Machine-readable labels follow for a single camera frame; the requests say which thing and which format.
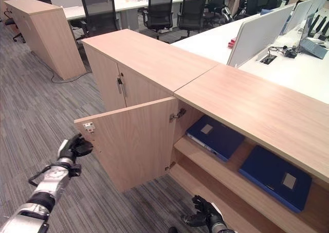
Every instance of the cabinet shelf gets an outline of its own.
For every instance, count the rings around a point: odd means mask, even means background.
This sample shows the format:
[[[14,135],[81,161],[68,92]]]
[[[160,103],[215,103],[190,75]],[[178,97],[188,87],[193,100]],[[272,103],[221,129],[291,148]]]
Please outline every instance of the cabinet shelf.
[[[305,209],[297,214],[238,173],[253,144],[243,142],[227,163],[211,155],[188,137],[174,147],[214,179],[288,233],[327,233],[329,192],[312,184]]]

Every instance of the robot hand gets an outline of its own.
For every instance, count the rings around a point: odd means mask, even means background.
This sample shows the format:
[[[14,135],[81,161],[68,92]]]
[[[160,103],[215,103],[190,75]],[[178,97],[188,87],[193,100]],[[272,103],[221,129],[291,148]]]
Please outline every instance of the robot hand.
[[[191,227],[207,226],[209,233],[234,233],[233,230],[227,229],[221,212],[216,205],[209,203],[199,195],[192,198],[195,208],[198,210],[196,214],[191,216],[181,216],[181,219]]]

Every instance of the cable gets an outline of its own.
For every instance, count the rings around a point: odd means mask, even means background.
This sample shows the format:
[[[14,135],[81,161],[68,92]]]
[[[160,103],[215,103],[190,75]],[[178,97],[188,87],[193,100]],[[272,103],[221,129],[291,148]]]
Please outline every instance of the cable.
[[[86,75],[86,74],[89,74],[89,73],[92,73],[92,71],[86,72],[86,73],[80,75],[79,77],[75,78],[74,80],[61,81],[61,82],[54,81],[53,79],[54,79],[54,77],[55,77],[55,73],[53,72],[53,70],[50,69],[50,68],[48,67],[47,64],[45,64],[44,62],[42,62],[42,61],[36,56],[36,54],[35,54],[33,51],[31,51],[31,53],[32,53],[32,55],[35,56],[35,58],[37,59],[37,61],[38,61],[40,64],[44,65],[44,67],[45,67],[48,71],[50,71],[50,72],[52,73],[52,77],[51,77],[50,81],[51,81],[52,83],[54,83],[54,84],[64,84],[64,83],[74,82],[74,81],[80,79],[82,76],[84,76],[84,75]]]

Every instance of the door hinge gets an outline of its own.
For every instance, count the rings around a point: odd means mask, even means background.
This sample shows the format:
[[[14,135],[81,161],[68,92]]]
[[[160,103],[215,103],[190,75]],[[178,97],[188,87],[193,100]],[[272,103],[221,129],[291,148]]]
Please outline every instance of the door hinge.
[[[94,129],[96,128],[92,122],[87,122],[82,124],[84,129],[87,130],[89,133],[93,133]]]
[[[172,122],[174,119],[178,119],[178,118],[182,117],[185,113],[186,113],[186,110],[184,108],[181,108],[179,110],[179,112],[177,113],[177,115],[171,114],[169,116],[169,122]]]
[[[176,164],[176,162],[172,162],[169,166],[165,167],[164,170],[170,170],[174,165]]]

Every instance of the wooden panel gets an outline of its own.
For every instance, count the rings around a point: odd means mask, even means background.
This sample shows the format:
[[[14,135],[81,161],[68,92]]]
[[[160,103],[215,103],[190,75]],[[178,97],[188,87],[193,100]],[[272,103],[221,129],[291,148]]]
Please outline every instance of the wooden panel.
[[[188,159],[183,159],[171,168],[170,176],[192,196],[197,194],[214,202],[224,215],[228,226],[237,232],[283,233],[281,229]]]
[[[86,72],[62,8],[30,16],[50,55],[57,74],[64,80]]]
[[[82,42],[171,92],[217,64],[128,29],[84,39]]]
[[[188,137],[180,139],[175,144],[178,151],[286,232],[327,233],[329,229],[328,191],[312,184],[305,209],[297,214],[238,173],[239,167],[253,146],[253,144],[243,142],[229,161],[224,163]]]
[[[174,94],[329,183],[329,107],[219,65]]]
[[[75,120],[76,128],[95,146],[100,163],[119,191],[166,174],[170,164],[177,111],[174,97]],[[83,123],[93,122],[94,133]]]
[[[17,8],[27,14],[36,14],[39,12],[61,9],[58,6],[37,0],[9,0],[6,1],[6,3],[10,4],[14,8]]]
[[[5,1],[7,0],[0,0],[0,19],[4,22],[7,18],[7,16],[5,16],[4,12],[6,11],[7,7],[5,4]]]
[[[41,37],[38,35],[38,32],[30,18],[30,16],[20,9],[16,9],[11,5],[8,5],[8,9],[11,10],[12,16],[15,20],[19,32],[22,33],[27,45],[44,63],[46,63],[51,69],[56,73],[56,67],[52,62],[52,59],[47,52]]]
[[[84,44],[90,67],[102,95],[105,108],[114,111],[126,107],[124,96],[119,91],[117,78],[119,76],[118,65],[115,61],[102,53]]]
[[[153,81],[146,79],[131,68],[121,63],[118,63],[118,68],[123,82],[124,96],[127,106],[133,106],[172,96],[172,92]]]

